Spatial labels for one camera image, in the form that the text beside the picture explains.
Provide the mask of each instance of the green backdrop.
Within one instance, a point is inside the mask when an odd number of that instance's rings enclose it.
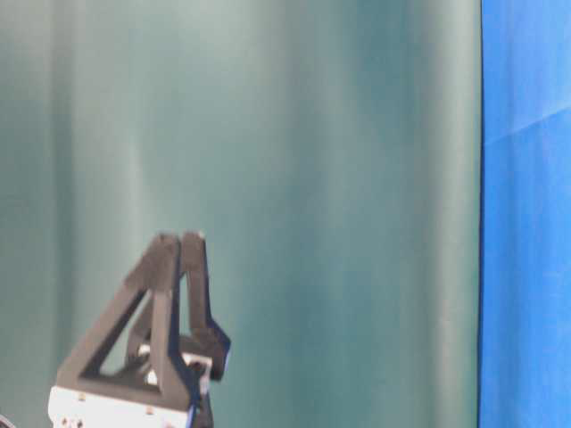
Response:
[[[476,0],[0,2],[0,413],[202,229],[218,427],[476,426]]]

